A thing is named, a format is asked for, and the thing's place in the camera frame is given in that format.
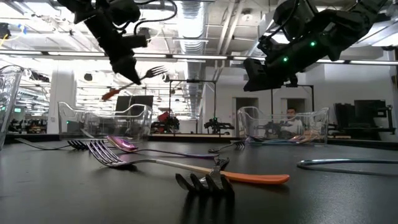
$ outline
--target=purple spoon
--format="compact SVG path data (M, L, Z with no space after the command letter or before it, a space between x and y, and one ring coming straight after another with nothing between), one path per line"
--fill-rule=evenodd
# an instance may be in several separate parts
M202 158L202 159L212 159L214 157L219 156L219 154L187 154L187 153L181 153L181 152L168 152L168 151L161 151L161 150L156 150L156 149L138 149L135 145L129 143L128 141L115 137L115 136L107 136L106 139L114 145L117 149L122 150L123 152L128 152L128 153L136 153L136 152L141 152L141 151L151 151L151 152L163 152L163 153L168 153L168 154L173 154L173 155L179 155L179 156L185 156L185 157L191 157L191 158Z

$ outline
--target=dark tabletop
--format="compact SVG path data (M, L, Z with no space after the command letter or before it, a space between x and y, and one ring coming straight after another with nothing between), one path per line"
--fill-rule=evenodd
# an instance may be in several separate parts
M39 143L62 146L64 142ZM206 153L217 144L147 142L141 147ZM154 152L123 154L130 161L158 159L212 167L213 161ZM289 174L280 186L234 182L234 200L188 195L174 179L189 171L159 164L136 170L102 166L88 152L41 151L23 144L0 152L0 223L397 223L398 178L296 168L304 159L398 159L398 152L346 146L247 147L225 150L227 171ZM328 165L394 172L395 165Z

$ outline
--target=ceiling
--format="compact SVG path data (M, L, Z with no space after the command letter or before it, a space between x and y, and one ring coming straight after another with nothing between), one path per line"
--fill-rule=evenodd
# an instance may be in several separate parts
M237 5L234 7L232 16L238 17L236 27L230 24L228 32L232 32L233 36L228 46L225 44L226 54L242 54L248 51L258 38L257 27L264 18L264 15L274 10L278 0L242 0L243 12L236 13ZM327 0L315 1L319 10L326 8L346 7L355 3L355 0ZM227 9L231 4L230 0L216 0L214 2L206 2L206 25L205 37L202 38L206 42L205 54L220 54L217 52L220 36L222 35ZM160 19L172 15L172 11L160 10L141 10L141 19ZM4 41L1 46L3 50L37 50L37 51L68 51L68 52L102 52L98 47L95 38L90 34L84 24L73 24L74 15L65 7L53 0L19 0L5 1L0 0L0 22L9 23L9 29L13 37L18 37L12 41ZM134 49L136 53L164 53L164 54L180 54L181 46L178 35L178 20L174 17L165 22L149 22L141 27L148 27L150 30L151 40L147 48ZM134 26L127 27L127 34L132 34ZM351 49L347 55L373 55L373 53L364 54L362 51L355 54L356 49ZM70 60L70 67L74 69L75 76L78 80L77 106L91 109L114 109L116 97L109 102L101 102L101 95L108 92L108 86L121 86L129 83L129 80L121 75L115 75L111 66L104 60L82 60L80 58ZM25 68L31 68L36 72L49 77L51 80L52 71L57 64L55 58L21 58L0 55L0 67L8 64L16 64ZM154 62L139 61L136 65L140 76L144 76L146 71L152 67L163 65L167 68L167 74L173 79L184 79L184 66L186 62ZM214 68L209 63L203 63L206 66L206 75L204 78L212 79ZM93 81L88 82L84 79L84 74L91 73ZM228 78L229 74L234 74L233 78ZM240 68L225 68L221 73L219 84L221 85L243 85L244 70ZM122 95L154 95L154 109L160 107L168 107L169 105L169 84L162 80L161 76L146 79L144 84L147 89L132 87L122 92ZM180 116L192 116L192 105L188 85L186 83L173 83L176 92L172 96L172 109ZM18 105L40 106L40 113L46 112L50 93L50 83L33 80L24 77L21 81L21 100ZM29 102L25 99L35 98L35 102Z

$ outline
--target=transparent tray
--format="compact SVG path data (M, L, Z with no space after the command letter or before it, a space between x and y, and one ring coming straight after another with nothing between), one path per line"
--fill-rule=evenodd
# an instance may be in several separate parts
M327 143L329 108L311 113L265 115L253 106L238 110L239 137L251 144Z
M62 140L112 135L139 142L150 134L152 108L135 104L125 111L89 111L58 102L58 120Z

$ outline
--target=air duct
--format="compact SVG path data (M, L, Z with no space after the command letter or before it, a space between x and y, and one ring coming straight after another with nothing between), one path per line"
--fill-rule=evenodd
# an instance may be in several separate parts
M204 54L205 43L193 39L201 39L205 34L205 11L207 5L199 1L178 2L178 35L181 38L181 51L183 54L201 55ZM186 79L203 79L204 71L200 62L187 62L184 70ZM191 111L194 116L198 115L200 103L200 89L203 85L189 85L188 94Z

